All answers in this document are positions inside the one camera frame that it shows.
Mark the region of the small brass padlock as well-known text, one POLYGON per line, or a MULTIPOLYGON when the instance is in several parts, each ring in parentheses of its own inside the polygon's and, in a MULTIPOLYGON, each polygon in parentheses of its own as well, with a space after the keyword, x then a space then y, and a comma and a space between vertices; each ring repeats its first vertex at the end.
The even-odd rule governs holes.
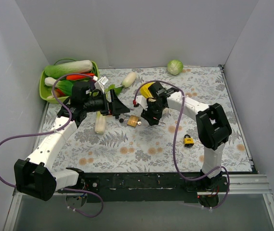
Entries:
POLYGON ((159 121, 158 125, 164 127, 166 125, 166 123, 159 121))

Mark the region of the yellow padlock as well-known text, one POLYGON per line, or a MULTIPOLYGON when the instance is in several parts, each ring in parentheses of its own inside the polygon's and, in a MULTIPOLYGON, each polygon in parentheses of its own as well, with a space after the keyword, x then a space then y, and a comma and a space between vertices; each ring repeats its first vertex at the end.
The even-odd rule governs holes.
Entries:
POLYGON ((190 148, 190 147, 194 146, 194 144, 195 144, 193 138, 188 134, 185 134, 183 143, 184 143, 184 146, 187 148, 190 148))

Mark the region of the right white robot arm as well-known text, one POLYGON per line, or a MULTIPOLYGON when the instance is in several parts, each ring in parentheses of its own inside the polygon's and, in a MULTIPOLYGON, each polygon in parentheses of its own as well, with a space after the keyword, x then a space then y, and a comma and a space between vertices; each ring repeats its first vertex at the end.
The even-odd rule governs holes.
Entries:
POLYGON ((135 94, 134 107, 141 106, 141 117, 149 125, 158 125, 164 109, 178 111, 179 117, 188 116, 196 122, 198 138, 204 146, 204 161, 200 176, 189 178, 179 173, 182 179, 194 187, 211 191, 218 187, 222 178, 222 154, 232 129, 223 107, 215 103, 208 105, 185 96, 180 88, 162 86, 162 80, 151 81, 148 90, 151 97, 135 94))

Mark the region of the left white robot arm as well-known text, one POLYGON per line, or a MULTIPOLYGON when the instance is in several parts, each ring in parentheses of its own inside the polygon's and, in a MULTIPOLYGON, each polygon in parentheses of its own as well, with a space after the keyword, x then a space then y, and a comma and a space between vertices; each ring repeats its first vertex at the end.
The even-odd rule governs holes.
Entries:
POLYGON ((110 90, 111 100, 107 100, 104 87, 95 83, 80 81, 72 87, 72 95, 61 107, 55 119, 53 130, 38 145, 26 160, 17 160, 14 164, 16 189, 27 195, 48 201, 60 189, 69 187, 78 193, 85 188, 83 171, 68 167, 53 172, 53 163, 69 137, 78 129, 87 113, 100 112, 104 116, 119 117, 130 109, 110 90))

